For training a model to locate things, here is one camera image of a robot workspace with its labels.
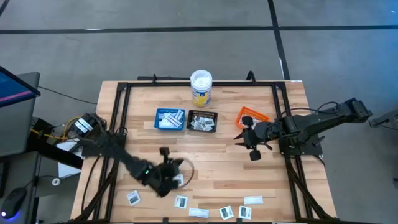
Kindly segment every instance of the white container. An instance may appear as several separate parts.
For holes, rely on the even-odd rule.
[[[197,70],[191,75],[192,103],[195,106],[207,106],[211,100],[213,77],[206,70]]]

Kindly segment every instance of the blue tray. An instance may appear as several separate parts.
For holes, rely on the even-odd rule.
[[[178,128],[160,128],[159,127],[159,114],[161,113],[177,113],[178,110],[182,111],[182,124]],[[185,110],[184,109],[175,109],[175,108],[157,108],[156,109],[156,117],[155,117],[155,128],[159,130],[182,130],[184,129],[185,123]]]

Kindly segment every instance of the computer mouse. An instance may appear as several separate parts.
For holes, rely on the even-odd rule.
[[[14,217],[25,199],[26,189],[25,187],[18,187],[6,197],[1,206],[1,216],[4,219]]]

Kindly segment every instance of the black metal frame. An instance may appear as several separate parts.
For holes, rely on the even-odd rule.
[[[252,73],[252,71],[249,72],[246,80],[247,81],[236,81],[236,82],[234,82],[234,81],[228,81],[228,82],[214,81],[213,86],[269,86],[272,88],[272,94],[273,94],[273,98],[274,98],[274,104],[275,104],[275,110],[276,110],[277,116],[280,116],[282,114],[280,103],[279,103],[278,90],[280,90],[282,92],[282,99],[284,102],[285,110],[290,109],[285,82],[283,82],[283,81],[280,81],[280,82],[278,82],[278,81],[276,81],[276,82],[260,81],[260,82],[258,82],[258,81],[256,81],[256,78],[255,78],[254,74]],[[120,127],[124,127],[126,124],[127,108],[128,108],[130,95],[131,95],[131,88],[133,88],[133,87],[135,87],[135,88],[136,87],[154,87],[154,86],[156,86],[156,87],[190,86],[190,82],[186,81],[186,80],[185,81],[180,80],[179,82],[172,81],[172,80],[159,82],[158,78],[154,75],[152,77],[151,82],[134,82],[134,83],[120,82],[120,83],[118,83],[114,106],[113,106],[112,117],[111,117],[110,131],[115,132],[116,118],[118,115],[118,108],[119,108],[119,104],[120,104],[120,98],[121,98],[122,91],[125,90],[126,93],[124,95],[124,104],[123,104],[123,108],[122,108],[122,112],[121,112]],[[293,210],[295,213],[296,221],[302,222],[305,220],[308,223],[311,223],[312,220],[314,222],[320,221],[320,220],[313,219],[313,214],[312,214],[312,209],[313,209],[321,219],[325,219],[325,221],[327,221],[327,222],[350,223],[350,222],[339,221],[338,219],[333,219],[332,217],[330,217],[323,211],[323,209],[321,208],[321,206],[319,206],[319,204],[317,204],[316,200],[311,196],[311,193],[307,190],[307,184],[305,181],[305,175],[304,175],[301,157],[295,156],[295,161],[296,161],[297,170],[298,170],[298,175],[297,175],[297,173],[294,171],[294,168],[293,168],[293,165],[292,165],[292,162],[290,159],[289,151],[287,149],[282,148],[282,147],[288,148],[288,146],[286,144],[283,144],[282,142],[283,142],[283,139],[280,139],[279,146],[281,147],[281,149],[280,149],[281,153],[284,155],[284,158],[285,158],[290,193],[291,193],[291,197],[292,197]],[[105,158],[105,160],[103,162],[103,167],[101,170],[100,180],[99,180],[100,187],[102,186],[102,184],[104,183],[104,180],[106,179],[106,171],[108,170],[108,164],[109,164],[109,158]],[[117,172],[118,164],[119,164],[119,161],[114,160],[114,165],[112,168],[113,171]],[[296,191],[295,185],[297,185],[303,193],[307,218],[301,217],[300,205],[299,205],[299,200],[297,197],[297,191]],[[107,201],[107,205],[106,205],[106,213],[104,216],[105,220],[110,220],[110,218],[111,218],[113,199],[114,199],[114,190],[116,188],[116,175],[114,177],[114,180],[111,182],[111,185],[109,188],[110,188],[110,190],[109,190],[108,201]],[[101,201],[98,202],[97,206],[94,209],[94,215],[93,215],[94,220],[99,219],[100,203],[101,203]]]

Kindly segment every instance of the orange object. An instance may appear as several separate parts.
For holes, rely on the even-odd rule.
[[[256,118],[259,121],[268,121],[269,120],[269,117],[267,117],[266,115],[260,114],[255,110],[252,110],[250,108],[243,106],[241,111],[238,114],[238,117],[236,118],[236,121],[235,121],[236,126],[240,129],[244,129],[244,125],[239,123],[241,120],[241,117],[243,115],[250,116],[252,118]]]

